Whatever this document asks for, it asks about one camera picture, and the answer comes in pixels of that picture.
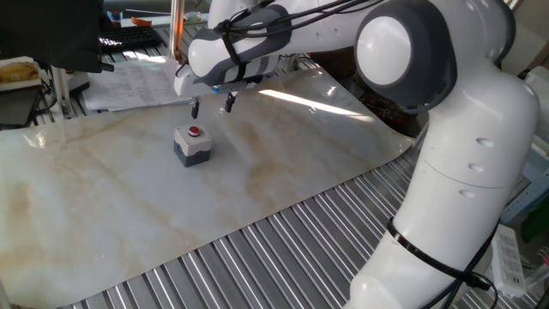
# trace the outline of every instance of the marble-patterned mat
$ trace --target marble-patterned mat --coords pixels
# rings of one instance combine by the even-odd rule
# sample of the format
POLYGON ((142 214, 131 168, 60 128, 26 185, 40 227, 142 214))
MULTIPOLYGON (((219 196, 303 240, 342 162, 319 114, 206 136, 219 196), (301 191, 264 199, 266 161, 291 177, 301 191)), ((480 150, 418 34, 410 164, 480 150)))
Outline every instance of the marble-patterned mat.
POLYGON ((21 306, 64 306, 400 155, 392 131, 323 70, 202 99, 210 161, 185 168, 190 106, 0 132, 0 279, 21 306))

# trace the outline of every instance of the black cable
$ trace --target black cable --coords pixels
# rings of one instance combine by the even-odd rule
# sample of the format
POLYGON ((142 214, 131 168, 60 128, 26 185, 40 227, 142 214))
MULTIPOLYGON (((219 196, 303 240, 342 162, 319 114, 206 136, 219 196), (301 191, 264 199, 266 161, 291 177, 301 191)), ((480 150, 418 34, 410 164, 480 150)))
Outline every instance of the black cable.
MULTIPOLYGON (((463 272, 466 272, 466 273, 471 272, 473 270, 473 268, 479 263, 480 259, 486 253, 486 250, 488 250, 488 247, 490 246, 490 244, 492 242, 492 239, 494 238, 494 235, 496 234, 497 230, 498 230, 498 225, 496 225, 494 227, 494 229, 492 230, 492 233, 490 234, 488 239, 484 242, 484 244, 482 244, 480 249, 476 252, 473 259, 467 265, 467 267, 465 268, 465 270, 463 272)), ((456 290, 455 294, 457 294, 457 290, 459 290, 461 284, 462 284, 462 282, 460 282, 459 280, 454 280, 445 290, 443 290, 439 295, 437 295, 437 297, 432 299, 426 305, 422 306, 421 309, 429 309, 429 308, 435 306, 440 300, 442 300, 444 297, 446 297, 446 295, 452 293, 452 291, 454 291, 454 290, 456 290)))
MULTIPOLYGON (((378 0, 376 3, 373 3, 372 5, 376 5, 376 4, 381 3, 383 1, 385 1, 385 0, 378 0)), ((372 5, 368 5, 368 6, 365 6, 364 8, 360 8, 360 9, 352 9, 350 11, 340 12, 340 13, 337 13, 337 14, 351 14, 351 13, 360 12, 363 9, 369 9, 372 5)))
POLYGON ((279 24, 279 23, 282 23, 284 21, 292 21, 294 19, 297 19, 297 18, 301 18, 301 17, 305 17, 305 16, 308 16, 308 15, 311 15, 311 14, 316 14, 316 13, 328 13, 328 12, 323 12, 325 9, 331 9, 333 7, 336 7, 338 5, 342 5, 344 3, 349 3, 349 2, 358 2, 358 1, 361 1, 361 0, 338 0, 338 1, 334 1, 332 3, 328 3, 328 4, 324 4, 322 6, 319 6, 319 7, 316 7, 314 9, 307 9, 303 12, 299 12, 299 13, 294 13, 294 14, 290 14, 290 15, 286 15, 286 16, 282 16, 281 18, 278 18, 274 21, 271 21, 270 23, 268 24, 259 24, 259 25, 255 25, 255 26, 246 26, 246 27, 232 27, 231 30, 232 31, 252 31, 252 30, 263 30, 267 27, 271 27, 271 26, 274 26, 276 24, 279 24))
MULTIPOLYGON (((370 0, 357 0, 357 2, 361 2, 361 3, 364 3, 366 1, 370 1, 370 0)), ((268 36, 272 36, 272 35, 284 33, 284 32, 287 32, 287 31, 296 30, 296 29, 299 29, 299 28, 302 28, 302 27, 305 27, 305 26, 309 26, 311 23, 320 21, 324 18, 327 18, 327 17, 330 17, 334 14, 337 14, 338 12, 340 12, 344 9, 352 8, 353 6, 357 5, 357 4, 354 4, 354 3, 350 3, 350 4, 352 4, 352 5, 349 5, 349 4, 348 5, 343 5, 338 9, 333 9, 333 10, 329 11, 326 14, 322 14, 322 15, 319 15, 317 17, 313 17, 313 18, 309 19, 308 21, 303 21, 303 22, 301 22, 297 25, 287 27, 287 28, 284 28, 284 29, 280 29, 280 30, 276 30, 276 31, 273 31, 273 32, 269 32, 269 33, 238 33, 238 32, 233 32, 232 30, 229 30, 228 33, 230 35, 234 35, 234 36, 238 36, 238 37, 242 37, 242 38, 265 38, 265 37, 268 37, 268 36)))
MULTIPOLYGON (((329 3, 329 4, 323 5, 323 6, 318 7, 318 8, 310 9, 308 11, 304 11, 304 12, 301 12, 301 13, 284 16, 284 17, 281 17, 281 18, 279 18, 275 21, 270 22, 267 25, 262 24, 262 25, 249 26, 249 27, 229 27, 227 32, 231 35, 235 35, 235 36, 238 36, 238 37, 244 37, 244 38, 268 37, 268 36, 271 36, 271 35, 276 35, 276 34, 279 34, 279 33, 284 33, 284 32, 287 32, 287 31, 292 31, 292 30, 296 30, 296 29, 308 26, 313 22, 317 22, 317 21, 320 21, 324 18, 330 17, 334 14, 338 14, 338 13, 340 13, 340 12, 346 10, 346 9, 350 9, 352 7, 355 7, 355 6, 363 4, 363 3, 371 2, 371 0, 354 0, 354 1, 351 1, 351 2, 350 1, 351 0, 342 0, 342 1, 339 1, 339 2, 336 2, 336 3, 329 3), (340 5, 340 7, 336 8, 336 9, 332 9, 328 12, 324 12, 324 13, 320 14, 319 16, 315 16, 315 17, 313 17, 313 18, 311 18, 307 21, 303 21, 303 22, 301 22, 297 25, 293 25, 291 27, 287 27, 287 28, 284 28, 284 29, 280 29, 280 30, 277 30, 277 31, 270 32, 270 33, 242 33, 244 31, 250 31, 250 30, 263 30, 267 27, 277 25, 278 23, 281 23, 281 22, 284 22, 284 21, 288 21, 288 20, 291 21, 293 19, 300 18, 300 17, 306 16, 306 15, 321 13, 327 5, 330 5, 332 7, 340 5)), ((379 2, 372 3, 370 5, 366 5, 364 8, 361 8, 361 9, 368 9, 371 6, 376 5, 378 3, 379 2)))

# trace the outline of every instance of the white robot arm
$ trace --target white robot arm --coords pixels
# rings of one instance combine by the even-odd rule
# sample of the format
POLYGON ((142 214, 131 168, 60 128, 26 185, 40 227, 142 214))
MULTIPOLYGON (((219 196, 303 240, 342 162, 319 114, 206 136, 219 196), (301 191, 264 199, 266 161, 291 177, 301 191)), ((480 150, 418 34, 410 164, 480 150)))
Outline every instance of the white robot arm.
POLYGON ((509 51, 513 30, 501 0, 279 0, 217 32, 200 32, 176 88, 194 96, 186 93, 190 85, 203 85, 207 93, 268 74, 281 54, 354 45, 370 87, 406 111, 428 111, 430 128, 407 196, 353 279, 346 305, 421 308, 455 276, 471 281, 461 272, 498 223, 534 136, 534 92, 495 65, 509 51), (346 5, 290 30, 324 13, 288 16, 346 5))

